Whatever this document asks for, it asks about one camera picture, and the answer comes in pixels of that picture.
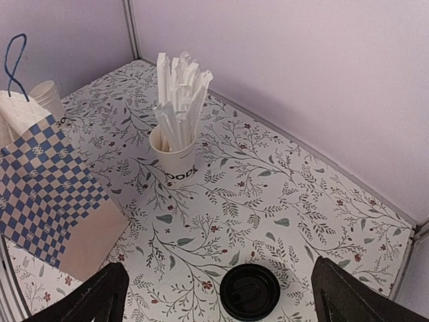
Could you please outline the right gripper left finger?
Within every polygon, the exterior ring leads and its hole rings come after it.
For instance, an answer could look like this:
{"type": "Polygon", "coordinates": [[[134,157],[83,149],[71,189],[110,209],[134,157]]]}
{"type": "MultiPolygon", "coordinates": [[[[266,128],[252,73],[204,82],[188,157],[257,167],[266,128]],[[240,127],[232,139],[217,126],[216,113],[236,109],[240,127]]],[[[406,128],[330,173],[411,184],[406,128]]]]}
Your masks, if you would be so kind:
{"type": "Polygon", "coordinates": [[[128,286],[122,263],[107,264],[61,301],[26,321],[122,321],[128,286]]]}

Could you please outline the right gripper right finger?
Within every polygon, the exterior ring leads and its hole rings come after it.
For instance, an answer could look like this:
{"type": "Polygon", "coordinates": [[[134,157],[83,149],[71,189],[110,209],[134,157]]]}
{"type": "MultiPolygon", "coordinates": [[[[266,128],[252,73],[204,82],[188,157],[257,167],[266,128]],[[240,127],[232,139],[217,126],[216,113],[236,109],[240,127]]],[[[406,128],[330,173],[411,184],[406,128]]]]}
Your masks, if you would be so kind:
{"type": "Polygon", "coordinates": [[[315,262],[311,283],[319,322],[426,321],[425,317],[376,293],[322,256],[315,262]]]}

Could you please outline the checkered paper takeout bag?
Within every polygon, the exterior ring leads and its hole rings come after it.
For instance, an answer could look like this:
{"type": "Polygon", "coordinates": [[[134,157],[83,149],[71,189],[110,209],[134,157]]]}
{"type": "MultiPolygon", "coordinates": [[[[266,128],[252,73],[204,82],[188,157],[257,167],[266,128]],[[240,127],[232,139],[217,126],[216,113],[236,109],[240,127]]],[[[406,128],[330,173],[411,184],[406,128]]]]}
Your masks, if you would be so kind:
{"type": "Polygon", "coordinates": [[[127,224],[54,116],[24,89],[2,91],[1,233],[83,281],[127,224]]]}

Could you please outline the stack of white paper cups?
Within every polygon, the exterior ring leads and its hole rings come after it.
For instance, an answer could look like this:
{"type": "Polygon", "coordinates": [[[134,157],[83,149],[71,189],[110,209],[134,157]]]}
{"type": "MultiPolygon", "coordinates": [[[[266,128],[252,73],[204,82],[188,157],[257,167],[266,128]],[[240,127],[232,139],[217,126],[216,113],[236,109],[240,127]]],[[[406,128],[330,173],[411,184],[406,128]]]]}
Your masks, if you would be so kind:
{"type": "Polygon", "coordinates": [[[38,84],[29,95],[53,115],[57,127],[61,128],[66,123],[65,110],[54,81],[46,80],[38,84]]]}

